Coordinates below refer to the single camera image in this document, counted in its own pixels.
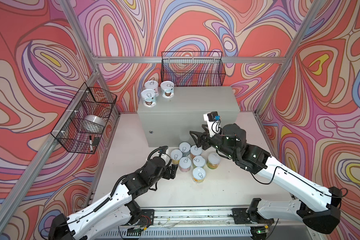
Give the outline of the brown label can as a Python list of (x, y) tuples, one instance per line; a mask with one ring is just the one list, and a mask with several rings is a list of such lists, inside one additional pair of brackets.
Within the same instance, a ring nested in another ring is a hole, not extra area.
[(153, 108), (157, 105), (156, 92), (153, 89), (145, 89), (141, 93), (143, 104), (147, 108)]
[(170, 99), (174, 96), (175, 84), (171, 81), (164, 81), (160, 85), (163, 98)]

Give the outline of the yellow green label can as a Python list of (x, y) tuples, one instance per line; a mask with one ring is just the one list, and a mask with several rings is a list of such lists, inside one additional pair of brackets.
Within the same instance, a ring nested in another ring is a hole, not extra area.
[(221, 162), (221, 157), (217, 153), (210, 153), (208, 155), (207, 167), (209, 169), (217, 169)]

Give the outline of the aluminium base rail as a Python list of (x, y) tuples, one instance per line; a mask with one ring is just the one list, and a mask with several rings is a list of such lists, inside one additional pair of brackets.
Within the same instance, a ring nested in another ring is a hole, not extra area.
[(146, 230), (115, 227), (99, 240), (190, 240), (267, 237), (273, 220), (254, 222), (246, 215), (247, 206), (160, 207)]

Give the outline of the pink label can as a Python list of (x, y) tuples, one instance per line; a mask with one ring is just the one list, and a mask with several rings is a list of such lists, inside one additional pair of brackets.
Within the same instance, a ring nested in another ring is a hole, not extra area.
[(188, 157), (182, 157), (179, 160), (179, 169), (181, 172), (189, 172), (192, 167), (192, 160)]
[(157, 81), (147, 81), (145, 84), (144, 84), (144, 87), (145, 89), (151, 89), (151, 90), (154, 90), (155, 93), (156, 93), (156, 96), (158, 97), (159, 96), (159, 83)]

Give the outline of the yellow label can front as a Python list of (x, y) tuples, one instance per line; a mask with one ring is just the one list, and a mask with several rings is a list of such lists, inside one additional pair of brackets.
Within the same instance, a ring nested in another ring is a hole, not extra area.
[(195, 183), (202, 183), (206, 178), (206, 171), (204, 168), (196, 167), (193, 169), (192, 176)]

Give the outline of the grey metal cabinet box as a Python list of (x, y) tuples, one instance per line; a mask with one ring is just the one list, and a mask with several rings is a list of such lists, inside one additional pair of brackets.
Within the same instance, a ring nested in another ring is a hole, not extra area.
[(190, 131), (203, 131), (203, 115), (216, 111), (221, 126), (233, 124), (240, 112), (232, 87), (178, 87), (170, 99), (157, 98), (153, 108), (139, 103), (138, 115), (149, 147), (192, 143)]

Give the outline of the black marker pen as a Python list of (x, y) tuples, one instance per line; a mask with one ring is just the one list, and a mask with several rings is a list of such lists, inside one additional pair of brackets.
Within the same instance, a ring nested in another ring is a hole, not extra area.
[(89, 136), (89, 146), (90, 146), (90, 152), (93, 153), (94, 149), (93, 149), (92, 136)]

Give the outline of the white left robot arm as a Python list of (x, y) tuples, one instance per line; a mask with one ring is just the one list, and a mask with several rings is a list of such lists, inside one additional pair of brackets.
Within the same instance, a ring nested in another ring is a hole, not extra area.
[(108, 230), (128, 225), (141, 232), (154, 222), (154, 210), (142, 210), (135, 199), (149, 190), (156, 191), (160, 179), (176, 176), (177, 165), (161, 157), (149, 159), (140, 169), (117, 180), (111, 192), (90, 206), (69, 215), (56, 216), (49, 240), (94, 240)]

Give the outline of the orange label can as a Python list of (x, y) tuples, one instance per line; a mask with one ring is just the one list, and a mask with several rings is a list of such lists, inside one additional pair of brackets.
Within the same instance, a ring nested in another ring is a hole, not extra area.
[(190, 157), (191, 157), (191, 159), (193, 159), (196, 156), (200, 156), (202, 154), (202, 152), (203, 152), (203, 149), (197, 147), (197, 145), (191, 146), (191, 149), (190, 149)]

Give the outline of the blue label can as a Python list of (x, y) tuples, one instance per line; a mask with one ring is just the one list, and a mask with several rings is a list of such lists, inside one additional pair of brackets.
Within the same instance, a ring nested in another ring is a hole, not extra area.
[(182, 142), (179, 144), (179, 150), (182, 152), (183, 157), (186, 157), (191, 152), (191, 145), (187, 142)]

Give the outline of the silver tape roll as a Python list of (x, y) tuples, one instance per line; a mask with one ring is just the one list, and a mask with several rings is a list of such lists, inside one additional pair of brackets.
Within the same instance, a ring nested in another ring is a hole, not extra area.
[(96, 127), (105, 127), (106, 126), (106, 121), (99, 117), (99, 116), (95, 116), (95, 115), (87, 115), (85, 117), (86, 121), (89, 121), (90, 123), (94, 124)]

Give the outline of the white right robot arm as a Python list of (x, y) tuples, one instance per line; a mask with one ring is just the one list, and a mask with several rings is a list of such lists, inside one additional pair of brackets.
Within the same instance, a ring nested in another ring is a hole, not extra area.
[(237, 124), (228, 124), (222, 130), (191, 131), (195, 144), (203, 150), (210, 147), (223, 157), (232, 160), (238, 167), (269, 180), (288, 191), (296, 199), (289, 202), (270, 202), (253, 199), (255, 215), (264, 219), (300, 221), (310, 229), (330, 234), (341, 219), (341, 202), (345, 196), (337, 187), (320, 186), (292, 171), (268, 151), (247, 143), (246, 131)]

